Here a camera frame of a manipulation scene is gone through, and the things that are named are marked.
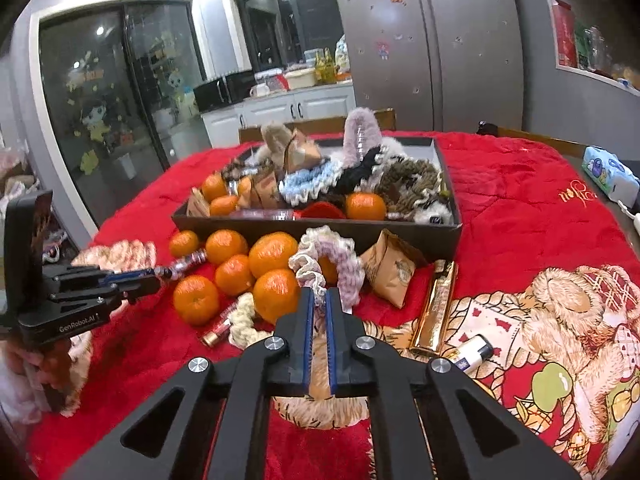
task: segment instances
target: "tangerine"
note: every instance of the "tangerine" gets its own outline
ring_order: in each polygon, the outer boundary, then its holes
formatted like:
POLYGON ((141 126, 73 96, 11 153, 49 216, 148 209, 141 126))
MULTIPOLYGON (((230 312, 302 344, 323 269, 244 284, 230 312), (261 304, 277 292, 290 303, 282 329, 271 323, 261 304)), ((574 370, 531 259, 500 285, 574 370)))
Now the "tangerine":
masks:
POLYGON ((375 193, 351 193, 346 200, 346 213, 351 220, 384 220, 385 201, 375 193))
POLYGON ((187 276, 175 287, 174 309, 191 326, 204 325, 220 309, 218 290, 204 276, 187 276))
POLYGON ((198 250, 200 241, 193 231, 180 231, 169 240, 169 252, 174 258, 187 256, 198 250))
POLYGON ((255 311, 271 324, 298 308, 300 286, 290 269, 265 272, 254 285, 255 311))
POLYGON ((206 179, 204 179, 200 189, 202 190, 204 200, 207 202, 211 202, 220 196, 228 194, 225 181, 219 173, 210 174, 206 179))
POLYGON ((228 216, 236 210, 238 197, 236 195, 226 195, 215 198, 209 204, 209 216, 228 216))
POLYGON ((278 231, 260 238, 249 251, 249 266, 256 278, 275 269, 288 269, 289 258, 298 252, 296 239, 278 231))
POLYGON ((251 191, 251 178, 248 176, 244 176, 238 182, 238 196, 242 196, 245 193, 249 193, 251 191))
POLYGON ((320 265, 320 270, 322 270, 322 275, 324 276, 327 286, 337 285, 338 269, 336 269, 335 264, 329 259, 329 257, 320 256, 318 258, 318 264, 320 265))
POLYGON ((216 269, 216 286, 228 296, 239 296, 248 291, 255 279, 249 269, 249 257, 236 254, 216 269))
POLYGON ((249 245, 238 231, 220 229, 207 238, 205 250, 207 260, 214 265, 219 265, 236 254, 247 254, 249 245))

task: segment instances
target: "green apple print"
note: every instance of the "green apple print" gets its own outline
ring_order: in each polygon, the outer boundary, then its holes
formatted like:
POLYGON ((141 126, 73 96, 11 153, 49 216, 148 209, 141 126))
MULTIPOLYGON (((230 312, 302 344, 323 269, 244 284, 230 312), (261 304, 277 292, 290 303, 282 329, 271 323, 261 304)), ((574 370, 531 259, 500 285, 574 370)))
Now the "green apple print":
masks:
POLYGON ((558 400, 566 397, 573 387, 569 372, 558 363, 547 363, 531 381, 533 401, 547 413, 552 412, 558 400))

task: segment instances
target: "metal screw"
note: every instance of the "metal screw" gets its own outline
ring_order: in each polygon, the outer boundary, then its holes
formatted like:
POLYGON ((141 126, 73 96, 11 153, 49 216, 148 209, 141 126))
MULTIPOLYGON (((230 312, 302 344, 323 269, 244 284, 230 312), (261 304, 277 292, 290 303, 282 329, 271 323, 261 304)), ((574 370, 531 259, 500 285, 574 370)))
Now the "metal screw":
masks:
POLYGON ((284 346, 284 339, 276 335, 272 335, 264 340, 264 345, 269 350, 279 350, 284 346))
POLYGON ((356 346, 360 350, 371 350, 376 345, 376 340, 368 335, 361 335, 356 339, 356 346))
POLYGON ((431 369, 438 374, 446 374, 451 370, 451 362, 442 357, 438 357, 431 361, 431 369))
POLYGON ((199 374, 209 368, 209 361, 207 361, 204 357, 194 357, 191 361, 189 361, 189 370, 191 370, 194 374, 199 374))

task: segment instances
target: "black microwave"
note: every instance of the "black microwave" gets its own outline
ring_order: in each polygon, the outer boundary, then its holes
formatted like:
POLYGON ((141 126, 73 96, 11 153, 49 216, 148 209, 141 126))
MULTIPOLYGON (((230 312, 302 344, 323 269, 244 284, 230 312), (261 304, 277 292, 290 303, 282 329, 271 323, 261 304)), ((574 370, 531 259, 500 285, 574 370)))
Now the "black microwave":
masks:
POLYGON ((200 113, 224 108, 249 97, 255 86, 253 70, 243 70, 207 81, 193 89, 200 113))

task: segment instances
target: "hand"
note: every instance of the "hand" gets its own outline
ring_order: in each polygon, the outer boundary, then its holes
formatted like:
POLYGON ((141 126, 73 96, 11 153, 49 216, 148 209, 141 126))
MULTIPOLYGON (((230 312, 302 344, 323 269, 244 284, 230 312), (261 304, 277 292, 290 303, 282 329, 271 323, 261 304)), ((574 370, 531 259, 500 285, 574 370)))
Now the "hand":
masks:
POLYGON ((4 361, 13 373, 24 375, 24 361, 38 367, 37 378, 40 384, 50 384, 56 390, 64 390, 70 383, 71 341, 61 339, 45 352, 28 351, 20 338, 12 336, 2 346, 4 361))

